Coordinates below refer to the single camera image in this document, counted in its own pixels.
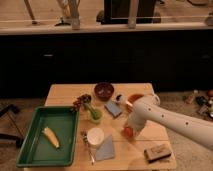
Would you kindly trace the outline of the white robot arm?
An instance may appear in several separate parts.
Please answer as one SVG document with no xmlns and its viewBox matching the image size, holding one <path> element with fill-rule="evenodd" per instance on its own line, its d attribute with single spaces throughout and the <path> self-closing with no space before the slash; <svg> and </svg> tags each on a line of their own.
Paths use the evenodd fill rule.
<svg viewBox="0 0 213 171">
<path fill-rule="evenodd" d="M 213 123 L 162 108 L 156 94 L 143 95 L 126 103 L 132 110 L 126 126 L 132 129 L 133 135 L 138 135 L 150 120 L 213 151 Z"/>
</svg>

